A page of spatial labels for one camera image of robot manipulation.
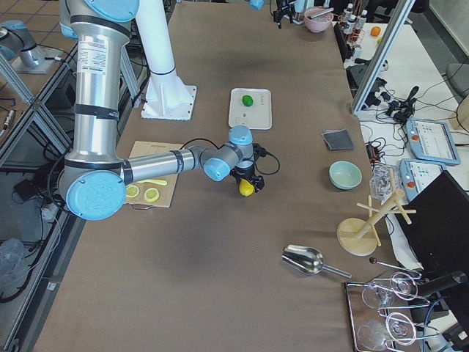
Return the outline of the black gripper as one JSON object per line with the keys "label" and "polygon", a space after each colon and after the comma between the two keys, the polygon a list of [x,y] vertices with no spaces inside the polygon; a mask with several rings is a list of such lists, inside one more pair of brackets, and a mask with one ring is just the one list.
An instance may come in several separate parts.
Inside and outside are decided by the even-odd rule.
{"label": "black gripper", "polygon": [[282,18],[287,16],[290,23],[295,19],[295,0],[276,0],[277,9],[273,12],[273,20],[277,21],[278,28],[282,28]]}
{"label": "black gripper", "polygon": [[230,172],[236,180],[236,183],[241,183],[246,180],[254,187],[254,192],[261,191],[264,186],[264,178],[261,175],[256,175],[255,166],[257,159],[265,152],[265,149],[258,143],[253,143],[253,155],[249,159],[245,159],[236,165]]}

